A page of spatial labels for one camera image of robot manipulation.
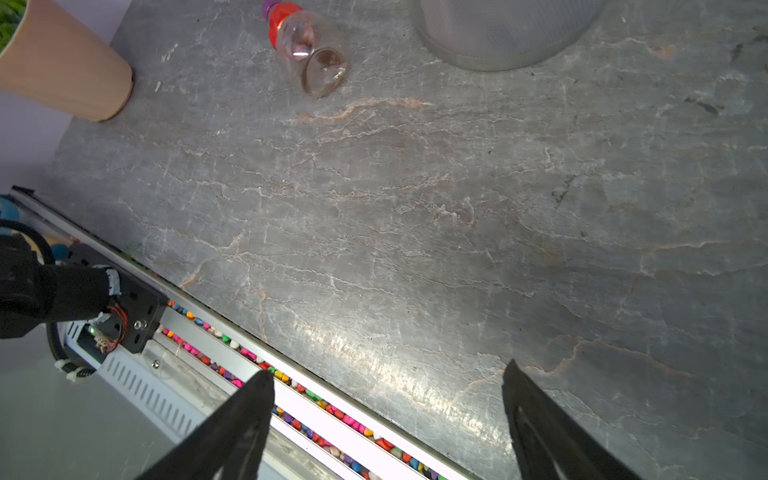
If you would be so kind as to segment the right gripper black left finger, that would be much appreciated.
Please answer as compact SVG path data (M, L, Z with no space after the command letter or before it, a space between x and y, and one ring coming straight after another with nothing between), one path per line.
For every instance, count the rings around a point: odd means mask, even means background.
M273 377L259 371L142 479L256 479L275 402Z

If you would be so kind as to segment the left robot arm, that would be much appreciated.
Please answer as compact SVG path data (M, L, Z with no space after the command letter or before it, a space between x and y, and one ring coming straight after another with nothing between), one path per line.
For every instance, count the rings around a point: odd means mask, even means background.
M54 365L69 380L96 373L123 347L140 353L168 297L76 242L64 260L34 228L1 221L1 337L43 325Z

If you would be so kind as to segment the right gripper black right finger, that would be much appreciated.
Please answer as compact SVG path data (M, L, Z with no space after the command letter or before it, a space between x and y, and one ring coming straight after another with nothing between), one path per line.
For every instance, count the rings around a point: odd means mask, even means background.
M505 368L502 396L523 479L639 479L579 426L515 361Z

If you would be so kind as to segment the small red label purple cap bottle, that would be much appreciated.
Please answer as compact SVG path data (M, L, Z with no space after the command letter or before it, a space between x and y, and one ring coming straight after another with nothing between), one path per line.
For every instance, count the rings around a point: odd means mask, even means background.
M322 98L341 84L350 60L333 22L292 1L264 1L262 15L281 67L301 92Z

